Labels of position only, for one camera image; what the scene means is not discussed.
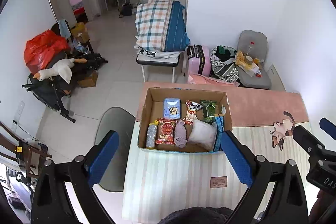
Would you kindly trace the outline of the blue yellow snack packet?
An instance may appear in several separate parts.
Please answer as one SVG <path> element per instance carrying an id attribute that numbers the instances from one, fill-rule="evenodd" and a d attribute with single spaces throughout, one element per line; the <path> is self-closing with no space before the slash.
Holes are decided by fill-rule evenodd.
<path id="1" fill-rule="evenodd" d="M 214 145 L 214 152 L 218 152 L 221 150 L 221 139 L 222 139 L 222 134 L 224 133 L 224 114 L 215 114 L 215 122 L 217 125 L 217 137 L 215 140 L 215 145 Z"/>

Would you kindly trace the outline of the silver sponge yellow ends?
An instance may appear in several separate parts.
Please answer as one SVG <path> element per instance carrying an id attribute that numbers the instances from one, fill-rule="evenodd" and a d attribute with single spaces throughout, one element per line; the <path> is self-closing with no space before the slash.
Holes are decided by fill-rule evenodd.
<path id="1" fill-rule="evenodd" d="M 155 147 L 155 140 L 157 136 L 158 124 L 159 124 L 158 120 L 155 120 L 153 123 L 150 123 L 147 127 L 146 149 L 154 149 Z"/>

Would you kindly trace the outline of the white soft pillow bag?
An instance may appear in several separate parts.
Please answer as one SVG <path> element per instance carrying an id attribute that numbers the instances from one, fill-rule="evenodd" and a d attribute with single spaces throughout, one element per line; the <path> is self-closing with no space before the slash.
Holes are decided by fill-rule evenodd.
<path id="1" fill-rule="evenodd" d="M 187 143 L 197 144 L 206 151 L 212 151 L 217 137 L 217 128 L 200 120 L 194 120 Z"/>

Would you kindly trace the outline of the wooden chair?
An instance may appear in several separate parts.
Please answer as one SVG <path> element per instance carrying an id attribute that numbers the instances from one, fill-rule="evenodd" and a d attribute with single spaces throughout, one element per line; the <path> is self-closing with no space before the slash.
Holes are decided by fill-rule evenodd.
<path id="1" fill-rule="evenodd" d="M 9 156 L 1 152 L 1 156 L 15 161 L 20 170 L 25 173 L 26 177 L 38 178 L 47 158 L 52 158 L 48 152 L 48 147 L 43 143 L 38 143 L 39 148 L 29 144 L 27 141 L 15 135 L 15 133 L 2 122 L 1 129 L 17 141 L 15 143 L 1 134 L 1 147 L 15 154 L 15 156 Z"/>

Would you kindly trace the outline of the grey floor chair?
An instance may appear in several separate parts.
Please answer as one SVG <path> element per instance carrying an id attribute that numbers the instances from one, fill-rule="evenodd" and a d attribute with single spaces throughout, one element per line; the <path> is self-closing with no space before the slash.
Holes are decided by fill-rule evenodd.
<path id="1" fill-rule="evenodd" d="M 268 40 L 263 33 L 244 30 L 240 34 L 235 65 L 243 87 L 270 89 L 271 81 L 263 68 L 267 52 Z"/>

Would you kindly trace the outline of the black folded stroller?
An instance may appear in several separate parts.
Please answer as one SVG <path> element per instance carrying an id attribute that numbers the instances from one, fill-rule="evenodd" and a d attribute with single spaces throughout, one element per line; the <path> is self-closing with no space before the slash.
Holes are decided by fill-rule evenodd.
<path id="1" fill-rule="evenodd" d="M 52 61 L 47 65 L 46 69 L 52 68 L 52 66 L 61 59 L 87 59 L 87 63 L 75 63 L 75 66 L 71 69 L 72 78 L 70 84 L 67 84 L 60 76 L 47 78 L 43 81 L 34 79 L 34 74 L 29 74 L 27 83 L 22 85 L 27 92 L 31 92 L 36 99 L 45 104 L 48 108 L 54 111 L 58 111 L 59 114 L 71 121 L 76 122 L 70 116 L 70 111 L 66 109 L 63 104 L 62 98 L 69 97 L 73 90 L 78 86 L 77 81 L 86 75 L 89 75 L 92 71 L 98 71 L 98 69 L 108 63 L 104 57 L 99 53 L 89 54 L 77 54 L 74 57 L 68 57 L 65 51 L 58 53 Z"/>

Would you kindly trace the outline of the black white patterned bag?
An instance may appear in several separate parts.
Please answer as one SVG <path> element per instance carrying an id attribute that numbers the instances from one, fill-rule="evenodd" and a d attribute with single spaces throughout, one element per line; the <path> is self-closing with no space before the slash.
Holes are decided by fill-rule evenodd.
<path id="1" fill-rule="evenodd" d="M 217 46 L 210 53 L 210 76 L 234 83 L 239 79 L 239 73 L 235 65 L 237 50 L 228 46 Z"/>

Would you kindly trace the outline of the mauve rolled sock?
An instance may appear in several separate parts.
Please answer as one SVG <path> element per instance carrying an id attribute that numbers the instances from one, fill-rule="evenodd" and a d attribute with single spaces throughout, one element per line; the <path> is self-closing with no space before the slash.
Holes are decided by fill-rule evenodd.
<path id="1" fill-rule="evenodd" d="M 185 128 L 185 121 L 179 120 L 174 130 L 174 144 L 178 148 L 184 148 L 187 143 L 187 133 Z"/>

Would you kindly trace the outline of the orange panda snack bag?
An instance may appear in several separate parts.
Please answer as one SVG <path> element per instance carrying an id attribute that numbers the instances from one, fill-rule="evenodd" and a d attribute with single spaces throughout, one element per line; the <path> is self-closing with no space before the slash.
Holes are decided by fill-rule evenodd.
<path id="1" fill-rule="evenodd" d="M 202 105 L 190 100 L 186 100 L 185 105 L 186 116 L 182 120 L 185 121 L 186 124 L 193 125 L 194 120 L 197 120 L 197 112 L 201 110 Z"/>

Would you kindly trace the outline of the red wet wipes pack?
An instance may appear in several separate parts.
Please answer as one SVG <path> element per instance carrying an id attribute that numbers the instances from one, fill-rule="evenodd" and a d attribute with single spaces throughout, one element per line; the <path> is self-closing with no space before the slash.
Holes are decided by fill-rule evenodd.
<path id="1" fill-rule="evenodd" d="M 174 130 L 176 126 L 175 120 L 159 118 L 158 119 L 158 132 L 155 143 L 157 145 L 167 144 L 174 145 Z"/>

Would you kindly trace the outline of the white goose plush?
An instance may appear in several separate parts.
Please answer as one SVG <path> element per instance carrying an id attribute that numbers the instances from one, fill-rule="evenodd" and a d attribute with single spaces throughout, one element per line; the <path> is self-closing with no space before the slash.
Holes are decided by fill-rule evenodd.
<path id="1" fill-rule="evenodd" d="M 43 81 L 47 78 L 60 76 L 67 84 L 70 84 L 72 78 L 71 69 L 75 66 L 75 63 L 87 63 L 87 59 L 61 59 L 57 61 L 52 68 L 42 69 L 35 73 L 33 78 L 39 81 Z"/>

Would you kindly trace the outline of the pink suitcase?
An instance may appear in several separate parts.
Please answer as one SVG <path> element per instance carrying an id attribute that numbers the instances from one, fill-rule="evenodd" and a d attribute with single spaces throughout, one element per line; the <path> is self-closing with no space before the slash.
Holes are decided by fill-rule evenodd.
<path id="1" fill-rule="evenodd" d="M 207 46 L 190 45 L 187 47 L 188 74 L 208 77 L 211 72 L 210 50 Z"/>

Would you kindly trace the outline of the light blue tissue pack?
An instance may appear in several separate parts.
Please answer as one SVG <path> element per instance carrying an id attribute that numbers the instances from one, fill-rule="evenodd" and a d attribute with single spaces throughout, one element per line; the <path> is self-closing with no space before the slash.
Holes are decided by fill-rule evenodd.
<path id="1" fill-rule="evenodd" d="M 163 102 L 163 117 L 171 120 L 181 118 L 181 100 L 179 98 L 165 98 Z"/>

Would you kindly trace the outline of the red plastic bag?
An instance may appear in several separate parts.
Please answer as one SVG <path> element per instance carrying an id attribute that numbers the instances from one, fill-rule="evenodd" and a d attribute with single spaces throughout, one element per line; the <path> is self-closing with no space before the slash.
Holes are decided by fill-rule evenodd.
<path id="1" fill-rule="evenodd" d="M 67 40 L 52 30 L 46 30 L 26 42 L 23 58 L 30 72 L 35 74 L 45 69 L 61 51 L 70 51 Z"/>

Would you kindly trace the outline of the plaid blue pillow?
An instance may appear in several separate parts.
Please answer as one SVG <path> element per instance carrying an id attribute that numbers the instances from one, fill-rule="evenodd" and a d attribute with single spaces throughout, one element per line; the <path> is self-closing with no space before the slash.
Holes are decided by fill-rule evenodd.
<path id="1" fill-rule="evenodd" d="M 150 52 L 181 52 L 190 44 L 179 1 L 149 0 L 137 6 L 136 47 Z"/>

